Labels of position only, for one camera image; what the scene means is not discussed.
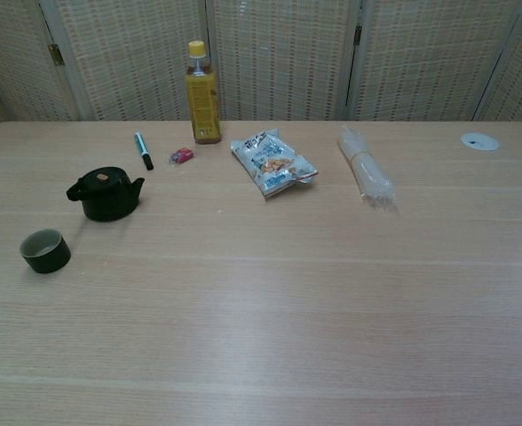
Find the white circular grommet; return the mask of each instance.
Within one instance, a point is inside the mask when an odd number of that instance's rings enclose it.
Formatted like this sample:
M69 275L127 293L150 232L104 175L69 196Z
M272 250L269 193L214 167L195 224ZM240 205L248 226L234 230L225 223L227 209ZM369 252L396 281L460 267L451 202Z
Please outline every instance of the white circular grommet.
M484 133L464 133L460 140L466 146L480 151L494 151L500 146L497 140Z

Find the bundle of straws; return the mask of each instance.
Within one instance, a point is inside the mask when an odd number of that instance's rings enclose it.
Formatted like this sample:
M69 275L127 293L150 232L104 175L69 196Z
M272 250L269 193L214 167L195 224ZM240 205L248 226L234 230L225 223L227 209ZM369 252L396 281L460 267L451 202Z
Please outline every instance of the bundle of straws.
M395 201L393 184L369 153L361 133L342 126L342 140L339 145L352 167L362 198L367 199L374 206L392 205Z

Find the plastic bottle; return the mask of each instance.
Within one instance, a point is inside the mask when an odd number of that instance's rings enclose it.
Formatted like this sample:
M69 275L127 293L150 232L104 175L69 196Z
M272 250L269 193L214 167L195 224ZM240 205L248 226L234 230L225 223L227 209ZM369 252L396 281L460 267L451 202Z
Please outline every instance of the plastic bottle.
M204 42L188 44L191 65L186 70L186 92L196 144L216 144L219 132L218 85L216 73L206 60Z

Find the yellow bottle cap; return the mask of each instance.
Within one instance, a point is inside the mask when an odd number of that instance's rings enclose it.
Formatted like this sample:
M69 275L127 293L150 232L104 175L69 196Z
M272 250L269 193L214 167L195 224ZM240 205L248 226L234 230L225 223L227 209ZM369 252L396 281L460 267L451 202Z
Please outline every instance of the yellow bottle cap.
M204 58L206 56L206 48L202 40L196 40L188 44L190 58Z

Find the teapot handle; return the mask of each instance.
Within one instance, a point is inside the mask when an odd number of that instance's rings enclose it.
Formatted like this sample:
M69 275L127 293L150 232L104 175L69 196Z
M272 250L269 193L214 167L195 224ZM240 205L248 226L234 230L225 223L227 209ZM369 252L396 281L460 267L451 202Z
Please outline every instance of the teapot handle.
M91 192L85 190L81 177L66 191L66 195L71 201L82 201L91 198Z

